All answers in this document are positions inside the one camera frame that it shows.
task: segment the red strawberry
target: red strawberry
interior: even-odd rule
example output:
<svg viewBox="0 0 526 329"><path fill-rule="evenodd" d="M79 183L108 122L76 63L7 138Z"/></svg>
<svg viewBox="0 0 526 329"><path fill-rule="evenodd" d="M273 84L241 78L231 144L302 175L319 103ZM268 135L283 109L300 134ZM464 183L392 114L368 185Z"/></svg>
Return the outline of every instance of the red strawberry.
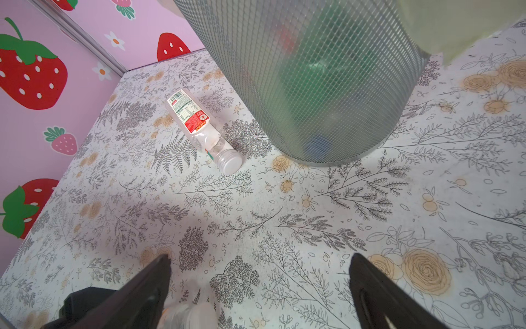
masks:
<svg viewBox="0 0 526 329"><path fill-rule="evenodd" d="M5 197L5 213L0 214L5 216L4 230L24 239L57 185L57 180L41 178L17 187Z"/></svg>
<svg viewBox="0 0 526 329"><path fill-rule="evenodd" d="M57 102L67 81L67 69L42 44L0 34L0 87L15 101L30 109L50 108Z"/></svg>
<svg viewBox="0 0 526 329"><path fill-rule="evenodd" d="M72 11L78 3L78 0L53 0L62 10Z"/></svg>
<svg viewBox="0 0 526 329"><path fill-rule="evenodd" d="M47 132L44 132L46 140L51 142L51 147L59 152L66 155L75 155L77 153L77 140L72 134L66 134L64 128L51 127L47 128Z"/></svg>
<svg viewBox="0 0 526 329"><path fill-rule="evenodd" d="M164 61L165 59L177 57L188 54L190 49L179 37L172 33L163 33L159 37L157 44L157 60Z"/></svg>

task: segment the floral tablecloth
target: floral tablecloth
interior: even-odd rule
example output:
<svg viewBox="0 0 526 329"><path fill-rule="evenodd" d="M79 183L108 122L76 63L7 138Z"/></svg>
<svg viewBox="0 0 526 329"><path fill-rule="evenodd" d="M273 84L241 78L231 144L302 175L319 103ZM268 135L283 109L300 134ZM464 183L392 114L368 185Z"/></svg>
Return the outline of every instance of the floral tablecloth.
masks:
<svg viewBox="0 0 526 329"><path fill-rule="evenodd" d="M166 305L220 329L357 328L368 257L451 328L526 327L526 27L434 56L388 140L331 168L281 155L206 51L125 74L0 281L19 328L172 260ZM246 161L221 176L162 102L186 87Z"/></svg>

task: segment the bottle cap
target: bottle cap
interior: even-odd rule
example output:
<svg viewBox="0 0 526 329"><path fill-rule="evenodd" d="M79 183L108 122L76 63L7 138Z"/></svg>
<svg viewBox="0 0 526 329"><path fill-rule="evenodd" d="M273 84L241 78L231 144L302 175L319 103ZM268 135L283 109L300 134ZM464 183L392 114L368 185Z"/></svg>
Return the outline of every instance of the bottle cap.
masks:
<svg viewBox="0 0 526 329"><path fill-rule="evenodd" d="M217 316L210 303L199 303L192 307L188 314L185 329L216 329Z"/></svg>
<svg viewBox="0 0 526 329"><path fill-rule="evenodd" d="M243 158L235 149L228 148L219 152L216 157L216 164L222 174L230 176L241 168Z"/></svg>

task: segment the metal mesh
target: metal mesh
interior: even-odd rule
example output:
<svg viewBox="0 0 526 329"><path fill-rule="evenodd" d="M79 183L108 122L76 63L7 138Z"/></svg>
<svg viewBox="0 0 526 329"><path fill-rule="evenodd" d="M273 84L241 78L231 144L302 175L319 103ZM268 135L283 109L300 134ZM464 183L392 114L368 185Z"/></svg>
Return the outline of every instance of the metal mesh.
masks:
<svg viewBox="0 0 526 329"><path fill-rule="evenodd" d="M174 0L272 143L306 164L370 151L428 56L389 0Z"/></svg>

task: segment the plastic bottle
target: plastic bottle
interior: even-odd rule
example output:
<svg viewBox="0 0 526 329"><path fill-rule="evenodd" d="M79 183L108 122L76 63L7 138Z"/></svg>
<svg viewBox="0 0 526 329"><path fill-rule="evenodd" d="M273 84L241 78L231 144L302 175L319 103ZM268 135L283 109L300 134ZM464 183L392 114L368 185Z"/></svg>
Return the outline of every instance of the plastic bottle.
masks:
<svg viewBox="0 0 526 329"><path fill-rule="evenodd" d="M164 310L157 329L216 329L217 316L210 303L181 303Z"/></svg>
<svg viewBox="0 0 526 329"><path fill-rule="evenodd" d="M222 174L230 176L239 170L243 158L214 128L213 118L188 90L177 91L164 104L192 145L207 153Z"/></svg>

